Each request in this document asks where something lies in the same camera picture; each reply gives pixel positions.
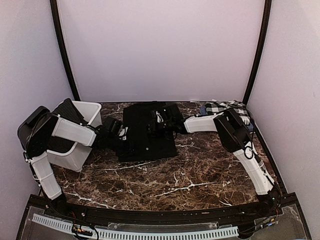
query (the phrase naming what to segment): white wall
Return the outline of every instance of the white wall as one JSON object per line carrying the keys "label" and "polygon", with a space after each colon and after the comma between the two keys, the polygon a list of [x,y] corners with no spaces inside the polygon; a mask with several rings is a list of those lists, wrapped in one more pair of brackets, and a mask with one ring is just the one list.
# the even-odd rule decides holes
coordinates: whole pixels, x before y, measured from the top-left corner
{"label": "white wall", "polygon": [[30,193],[18,126],[38,106],[71,97],[49,0],[0,0],[0,240],[16,239]]}
{"label": "white wall", "polygon": [[82,100],[242,100],[264,0],[58,2]]}
{"label": "white wall", "polygon": [[320,239],[320,1],[275,0],[249,101],[313,239]]}

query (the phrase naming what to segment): black vertical pole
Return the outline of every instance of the black vertical pole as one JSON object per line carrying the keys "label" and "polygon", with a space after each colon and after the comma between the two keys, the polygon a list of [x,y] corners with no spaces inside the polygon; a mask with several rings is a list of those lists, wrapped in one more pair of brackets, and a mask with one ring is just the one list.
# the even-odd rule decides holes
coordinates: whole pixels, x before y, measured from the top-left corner
{"label": "black vertical pole", "polygon": [[56,39],[58,41],[60,54],[61,54],[62,62],[64,65],[64,70],[65,70],[66,76],[68,78],[68,82],[69,82],[74,100],[80,101],[80,96],[78,93],[78,89],[76,86],[74,76],[72,74],[72,70],[71,70],[71,66],[70,66],[70,62],[69,62],[69,58],[68,58],[68,54],[67,54],[67,49],[66,49],[66,45],[65,45],[65,41],[64,41],[64,36],[62,33],[62,29],[61,29],[61,22],[60,22],[60,17],[59,17],[57,0],[50,0],[50,4],[51,4],[51,12],[52,12],[52,18],[53,18]]}
{"label": "black vertical pole", "polygon": [[272,0],[265,0],[264,2],[264,10],[263,10],[263,17],[262,17],[262,23],[261,23],[261,29],[260,29],[260,35],[259,35],[259,40],[258,40],[258,45],[256,47],[256,52],[253,60],[253,65],[249,77],[248,84],[246,86],[246,90],[244,93],[244,97],[242,102],[247,105],[252,89],[254,87],[254,83],[256,80],[261,56],[262,56],[262,51],[264,49],[265,45],[265,40],[266,40],[266,35],[267,35],[267,29],[268,29],[268,23],[269,23],[269,17],[270,17],[270,11],[271,11],[271,3]]}

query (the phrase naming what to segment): white perforated rail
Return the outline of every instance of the white perforated rail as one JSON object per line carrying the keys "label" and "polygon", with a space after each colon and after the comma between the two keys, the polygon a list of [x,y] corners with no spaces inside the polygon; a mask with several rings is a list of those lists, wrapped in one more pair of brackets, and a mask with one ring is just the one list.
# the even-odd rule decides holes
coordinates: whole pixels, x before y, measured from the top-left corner
{"label": "white perforated rail", "polygon": [[[33,222],[67,234],[72,234],[72,222],[68,220],[54,219],[48,216],[34,214]],[[86,231],[93,232],[89,227],[82,227]],[[179,232],[179,233],[144,233],[113,231],[96,227],[100,240],[216,240],[237,237],[238,227],[228,227],[207,231]],[[96,239],[93,232],[91,239]]]}

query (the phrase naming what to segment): black fabric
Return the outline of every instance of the black fabric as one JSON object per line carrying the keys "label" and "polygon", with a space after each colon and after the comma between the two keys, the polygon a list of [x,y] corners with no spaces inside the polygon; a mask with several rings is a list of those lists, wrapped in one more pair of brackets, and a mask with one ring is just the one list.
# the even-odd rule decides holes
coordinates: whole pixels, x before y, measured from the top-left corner
{"label": "black fabric", "polygon": [[[59,114],[62,118],[76,124],[88,124],[88,122],[84,120],[84,116],[82,116],[82,114],[75,107],[70,98],[64,100],[52,112],[55,114]],[[57,153],[67,153],[74,144],[74,141],[70,141],[57,136],[52,136],[48,143],[48,149]]]}
{"label": "black fabric", "polygon": [[151,135],[147,125],[153,119],[152,110],[165,102],[136,103],[123,110],[123,125],[128,127],[126,146],[117,152],[119,162],[147,161],[177,156],[172,131]]}

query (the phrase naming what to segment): black metal frame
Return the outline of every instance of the black metal frame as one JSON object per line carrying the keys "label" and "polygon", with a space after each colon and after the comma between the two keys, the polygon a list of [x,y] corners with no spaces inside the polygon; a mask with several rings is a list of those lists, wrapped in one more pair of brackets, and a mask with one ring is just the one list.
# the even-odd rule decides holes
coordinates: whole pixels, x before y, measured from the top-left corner
{"label": "black metal frame", "polygon": [[50,0],[50,5],[51,5],[51,13],[52,13],[52,19],[53,19],[56,39],[58,41],[60,54],[61,54],[61,58],[62,58],[63,65],[64,65],[64,70],[65,70],[66,76],[68,78],[68,82],[69,82],[74,100],[80,101],[79,92],[78,92],[77,85],[76,85],[76,82],[74,79],[74,75],[71,70],[71,66],[70,66],[70,62],[69,62],[69,58],[68,58],[68,54],[67,54],[67,49],[66,49],[66,45],[65,45],[65,41],[64,41],[64,35],[62,32],[62,28],[61,28],[57,0]]}
{"label": "black metal frame", "polygon": [[[130,211],[90,207],[72,203],[68,203],[67,206],[70,211],[75,213],[77,219],[98,226],[107,227],[109,223],[184,225],[218,222],[219,226],[232,224],[233,226],[238,226],[239,229],[241,227],[246,229],[248,226],[252,226],[254,224],[254,220],[258,217],[252,215],[243,215],[241,213],[255,209],[257,204],[258,203],[255,202],[238,206],[193,211]],[[296,194],[290,193],[283,195],[281,199],[281,206],[285,207],[292,204],[296,204],[306,236],[311,240],[310,231]],[[44,209],[44,213],[46,215],[61,218],[60,215],[51,210],[46,198],[30,195],[29,201],[23,213],[16,240],[20,240],[22,236],[30,206]]]}
{"label": "black metal frame", "polygon": [[246,90],[245,90],[244,97],[242,100],[242,102],[245,105],[247,105],[249,102],[249,98],[250,98],[252,89],[254,87],[257,72],[259,69],[259,64],[260,64],[262,52],[263,52],[264,45],[265,45],[266,35],[267,35],[269,17],[270,17],[270,12],[271,12],[271,3],[272,3],[272,0],[265,0],[265,2],[264,2],[264,10],[263,10],[263,17],[262,17],[258,45],[256,47],[256,52],[255,52],[255,56],[254,56],[254,60],[253,60],[253,65],[252,65],[249,81],[246,86]]}

